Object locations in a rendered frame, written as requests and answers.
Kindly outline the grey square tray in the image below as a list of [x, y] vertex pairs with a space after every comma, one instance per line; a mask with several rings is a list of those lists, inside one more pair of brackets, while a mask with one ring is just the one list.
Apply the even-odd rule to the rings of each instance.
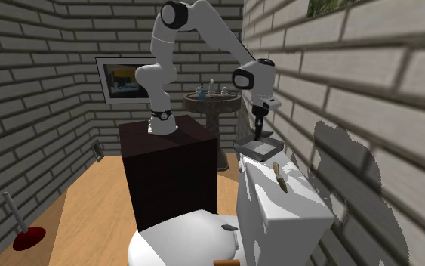
[[261, 136], [255, 140], [255, 133], [238, 139], [233, 147], [237, 153], [254, 159], [258, 162], [266, 162], [284, 148], [284, 142], [272, 138], [272, 131], [263, 131]]

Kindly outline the small olive brown tool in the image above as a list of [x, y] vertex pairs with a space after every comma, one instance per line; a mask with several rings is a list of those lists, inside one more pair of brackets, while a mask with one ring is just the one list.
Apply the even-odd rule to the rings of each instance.
[[288, 188], [285, 182], [285, 179], [281, 176], [281, 168], [277, 162], [272, 163], [273, 172], [275, 174], [276, 181], [278, 182], [281, 190], [284, 193], [288, 193]]

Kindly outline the white toilet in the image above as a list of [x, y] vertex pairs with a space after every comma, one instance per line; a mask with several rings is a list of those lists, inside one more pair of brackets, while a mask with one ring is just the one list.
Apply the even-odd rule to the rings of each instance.
[[[273, 172], [277, 162], [284, 193]], [[266, 162], [242, 155], [235, 215], [197, 210], [136, 231], [128, 266], [309, 266], [334, 216], [297, 166], [279, 152]]]

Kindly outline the dark robot stand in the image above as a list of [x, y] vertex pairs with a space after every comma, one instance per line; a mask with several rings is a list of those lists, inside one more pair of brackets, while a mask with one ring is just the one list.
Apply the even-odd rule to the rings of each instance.
[[217, 137], [194, 118], [176, 118], [169, 135], [147, 121], [119, 126], [122, 162], [139, 232], [204, 209], [217, 212]]

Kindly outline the window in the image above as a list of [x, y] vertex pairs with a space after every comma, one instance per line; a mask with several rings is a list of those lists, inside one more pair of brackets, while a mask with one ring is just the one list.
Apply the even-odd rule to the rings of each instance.
[[311, 18], [341, 8], [354, 0], [309, 0], [306, 17]]

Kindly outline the brown pedestal sink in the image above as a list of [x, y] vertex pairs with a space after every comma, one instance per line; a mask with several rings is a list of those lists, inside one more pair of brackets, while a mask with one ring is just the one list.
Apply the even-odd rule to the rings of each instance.
[[226, 154], [220, 146], [219, 115], [240, 110], [242, 96], [228, 92], [207, 92], [202, 86], [198, 92], [183, 96], [183, 108], [191, 113], [205, 114], [205, 127], [217, 137], [217, 170], [224, 172], [229, 168]]

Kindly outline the white framed wall picture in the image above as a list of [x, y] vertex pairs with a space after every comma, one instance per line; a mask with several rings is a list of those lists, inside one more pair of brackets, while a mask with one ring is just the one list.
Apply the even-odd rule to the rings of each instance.
[[154, 64], [153, 57], [96, 57], [103, 96], [107, 104], [148, 104], [149, 95], [135, 78], [135, 71]]

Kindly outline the grey wall outlet plate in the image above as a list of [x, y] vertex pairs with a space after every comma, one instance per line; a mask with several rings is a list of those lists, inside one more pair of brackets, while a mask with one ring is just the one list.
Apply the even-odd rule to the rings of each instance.
[[102, 158], [104, 157], [103, 151], [102, 151], [101, 146], [100, 146], [100, 142], [98, 140], [95, 140], [91, 144], [91, 149], [93, 151], [94, 158], [96, 159], [96, 161], [100, 162], [102, 160]]

